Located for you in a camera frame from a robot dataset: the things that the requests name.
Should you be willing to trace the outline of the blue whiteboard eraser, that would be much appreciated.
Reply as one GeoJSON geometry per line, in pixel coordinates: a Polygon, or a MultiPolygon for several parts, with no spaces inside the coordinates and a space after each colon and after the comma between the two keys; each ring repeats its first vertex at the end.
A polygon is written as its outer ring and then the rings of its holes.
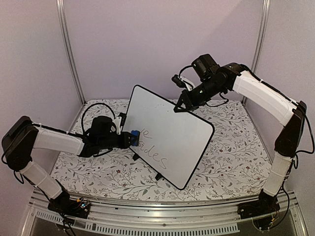
{"type": "Polygon", "coordinates": [[[134,146],[134,147],[138,146],[139,138],[140,138],[140,132],[137,130],[132,130],[131,131],[131,138],[130,138],[131,146],[134,146]]]}

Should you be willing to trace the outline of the small black-framed whiteboard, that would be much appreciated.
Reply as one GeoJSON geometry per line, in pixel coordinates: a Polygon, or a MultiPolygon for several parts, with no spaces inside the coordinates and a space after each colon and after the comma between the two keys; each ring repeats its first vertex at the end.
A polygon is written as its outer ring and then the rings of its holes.
{"type": "Polygon", "coordinates": [[[173,102],[135,85],[123,130],[139,131],[139,144],[130,149],[174,187],[183,190],[200,163],[215,128],[191,112],[174,112],[174,107],[173,102]]]}

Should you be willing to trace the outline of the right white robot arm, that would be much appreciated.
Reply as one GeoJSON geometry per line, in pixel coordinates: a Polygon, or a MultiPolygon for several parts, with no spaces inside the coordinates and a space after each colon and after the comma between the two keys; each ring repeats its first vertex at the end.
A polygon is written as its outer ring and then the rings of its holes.
{"type": "Polygon", "coordinates": [[[214,96],[231,91],[256,104],[279,124],[271,170],[261,190],[265,196],[254,204],[258,214],[265,214],[273,207],[271,197],[278,194],[293,166],[307,120],[306,104],[258,78],[246,65],[236,62],[219,65],[209,54],[199,56],[171,80],[182,89],[174,108],[176,113],[194,111],[207,105],[214,96]]]}

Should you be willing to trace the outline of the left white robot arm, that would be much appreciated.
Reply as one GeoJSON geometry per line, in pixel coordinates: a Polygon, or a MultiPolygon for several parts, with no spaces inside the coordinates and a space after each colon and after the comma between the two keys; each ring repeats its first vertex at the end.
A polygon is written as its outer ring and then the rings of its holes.
{"type": "Polygon", "coordinates": [[[5,164],[42,190],[62,213],[70,213],[72,200],[62,195],[62,185],[53,179],[31,157],[34,149],[48,149],[90,158],[102,150],[127,149],[138,146],[140,132],[121,131],[121,117],[98,116],[89,129],[81,134],[70,133],[34,123],[22,116],[1,141],[5,164]]]}

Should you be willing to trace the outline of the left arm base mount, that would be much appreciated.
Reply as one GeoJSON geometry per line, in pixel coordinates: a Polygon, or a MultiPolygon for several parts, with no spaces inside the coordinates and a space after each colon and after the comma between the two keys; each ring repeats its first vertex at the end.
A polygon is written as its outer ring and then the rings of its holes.
{"type": "Polygon", "coordinates": [[[90,213],[91,201],[79,198],[71,199],[69,196],[59,196],[51,199],[48,209],[63,215],[87,219],[90,213]]]}

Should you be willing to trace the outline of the right aluminium corner post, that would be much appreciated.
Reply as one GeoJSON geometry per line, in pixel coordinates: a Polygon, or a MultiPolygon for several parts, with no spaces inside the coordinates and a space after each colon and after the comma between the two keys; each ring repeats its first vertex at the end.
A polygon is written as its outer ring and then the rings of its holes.
{"type": "Polygon", "coordinates": [[[261,18],[260,18],[260,24],[259,24],[259,30],[258,30],[258,38],[256,42],[252,64],[251,64],[251,71],[253,73],[255,73],[258,68],[258,63],[259,63],[261,51],[263,48],[264,38],[265,38],[267,25],[268,25],[269,10],[270,10],[270,0],[263,0],[261,18]]]}

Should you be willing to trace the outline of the aluminium corner post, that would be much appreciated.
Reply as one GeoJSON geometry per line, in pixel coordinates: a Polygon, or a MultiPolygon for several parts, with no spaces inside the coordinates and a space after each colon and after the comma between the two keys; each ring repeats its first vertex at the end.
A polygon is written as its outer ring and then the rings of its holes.
{"type": "Polygon", "coordinates": [[[64,8],[64,1],[63,0],[56,0],[56,6],[57,6],[57,12],[58,12],[58,18],[63,38],[63,44],[65,48],[66,57],[68,60],[68,65],[70,69],[70,73],[72,75],[73,83],[79,98],[80,103],[83,105],[86,103],[85,96],[83,93],[82,85],[79,80],[75,59],[72,51],[72,46],[70,42],[69,37],[69,31],[67,27],[67,21],[66,21],[66,14],[65,14],[65,8],[64,8]]]}
{"type": "Polygon", "coordinates": [[[264,38],[265,38],[267,25],[268,25],[269,10],[270,10],[270,0],[263,0],[261,18],[260,18],[260,24],[259,24],[259,30],[258,30],[258,38],[256,42],[252,64],[251,64],[251,71],[253,73],[255,73],[258,68],[258,63],[259,63],[261,51],[263,48],[264,38]]]}

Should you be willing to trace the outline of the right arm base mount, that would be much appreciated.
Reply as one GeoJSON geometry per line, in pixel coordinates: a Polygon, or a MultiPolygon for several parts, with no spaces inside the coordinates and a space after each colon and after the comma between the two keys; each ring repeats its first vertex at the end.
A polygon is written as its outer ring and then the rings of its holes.
{"type": "Polygon", "coordinates": [[[260,192],[258,199],[237,205],[237,213],[241,219],[257,217],[280,210],[280,205],[276,196],[270,196],[263,191],[260,192]]]}

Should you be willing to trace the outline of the left aluminium corner post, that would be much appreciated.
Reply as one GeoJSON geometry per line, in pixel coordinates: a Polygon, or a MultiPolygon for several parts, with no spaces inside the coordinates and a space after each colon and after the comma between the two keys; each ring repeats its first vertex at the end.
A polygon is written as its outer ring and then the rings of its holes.
{"type": "Polygon", "coordinates": [[[57,12],[58,12],[58,18],[63,38],[63,44],[65,48],[66,57],[68,60],[68,65],[70,69],[70,73],[72,75],[73,83],[79,98],[80,103],[83,105],[86,103],[85,96],[83,93],[82,85],[79,80],[75,59],[72,51],[72,46],[70,42],[69,37],[69,31],[67,27],[67,21],[66,21],[66,14],[65,14],[65,8],[64,8],[64,1],[63,0],[56,0],[56,6],[57,6],[57,12]]]}

